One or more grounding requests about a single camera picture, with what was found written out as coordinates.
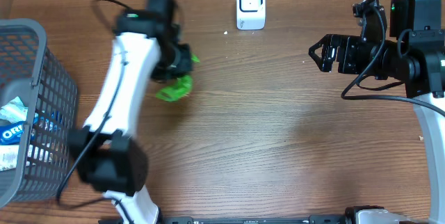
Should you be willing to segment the mint green wipes pack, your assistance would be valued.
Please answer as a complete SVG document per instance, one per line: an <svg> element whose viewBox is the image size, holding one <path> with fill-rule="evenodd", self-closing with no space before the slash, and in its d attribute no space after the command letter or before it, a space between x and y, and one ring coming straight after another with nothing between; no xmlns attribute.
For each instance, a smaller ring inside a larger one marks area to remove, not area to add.
<svg viewBox="0 0 445 224"><path fill-rule="evenodd" d="M25 121L28 108L19 97L15 97L1 107L1 119L10 123Z"/></svg>

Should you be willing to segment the blue Oreo cookie pack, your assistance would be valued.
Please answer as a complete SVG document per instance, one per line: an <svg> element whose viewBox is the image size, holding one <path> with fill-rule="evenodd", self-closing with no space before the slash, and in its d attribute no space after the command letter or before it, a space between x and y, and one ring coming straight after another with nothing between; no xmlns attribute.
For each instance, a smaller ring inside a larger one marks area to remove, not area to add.
<svg viewBox="0 0 445 224"><path fill-rule="evenodd" d="M20 138L24 133L24 121L10 123L9 125L1 126L1 145L15 145L20 142ZM56 132L58 125L48 118L35 114L34 124L43 128L46 131Z"/></svg>

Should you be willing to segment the white cream tube gold cap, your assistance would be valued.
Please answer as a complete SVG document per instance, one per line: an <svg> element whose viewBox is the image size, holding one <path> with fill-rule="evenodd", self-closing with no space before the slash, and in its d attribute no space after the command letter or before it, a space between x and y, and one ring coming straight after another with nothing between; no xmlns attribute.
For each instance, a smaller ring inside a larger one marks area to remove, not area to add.
<svg viewBox="0 0 445 224"><path fill-rule="evenodd" d="M19 145L1 146L1 171L15 169L17 167ZM33 145L29 145L27 157L39 161L51 162L53 154Z"/></svg>

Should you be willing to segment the green snack bag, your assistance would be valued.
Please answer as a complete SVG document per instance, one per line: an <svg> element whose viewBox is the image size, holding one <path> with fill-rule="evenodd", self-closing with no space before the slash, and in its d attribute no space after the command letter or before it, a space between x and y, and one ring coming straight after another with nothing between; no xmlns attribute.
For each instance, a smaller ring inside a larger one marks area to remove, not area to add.
<svg viewBox="0 0 445 224"><path fill-rule="evenodd" d="M162 61L155 64L151 79L157 83L172 81L155 94L157 99L165 102L176 102L191 93L193 89L191 72L193 71L193 65L200 63L200 59L192 52L185 51L177 57L176 61L170 66L165 66Z"/></svg>

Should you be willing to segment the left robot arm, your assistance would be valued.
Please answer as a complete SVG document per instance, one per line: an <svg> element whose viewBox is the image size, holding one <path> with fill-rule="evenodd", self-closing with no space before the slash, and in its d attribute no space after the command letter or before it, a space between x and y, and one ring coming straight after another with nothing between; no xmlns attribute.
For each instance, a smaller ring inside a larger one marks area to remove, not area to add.
<svg viewBox="0 0 445 224"><path fill-rule="evenodd" d="M71 171L115 206L120 223L162 221L145 185L149 161L136 132L149 82L168 83L158 93L167 102L191 91L197 59L181 41L179 11L175 0L147 0L143 9L123 5L107 25L112 56L97 103L82 128L67 135Z"/></svg>

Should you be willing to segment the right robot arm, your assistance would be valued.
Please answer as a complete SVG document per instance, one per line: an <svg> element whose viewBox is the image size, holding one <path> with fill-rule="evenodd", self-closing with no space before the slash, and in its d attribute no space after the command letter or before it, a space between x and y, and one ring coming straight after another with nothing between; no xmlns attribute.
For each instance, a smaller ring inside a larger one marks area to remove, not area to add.
<svg viewBox="0 0 445 224"><path fill-rule="evenodd" d="M345 100L410 103L423 134L430 182L425 223L444 222L444 29L442 0L391 0L390 16L379 0L353 4L359 36L327 34L308 54L322 72L338 62L355 79Z"/></svg>

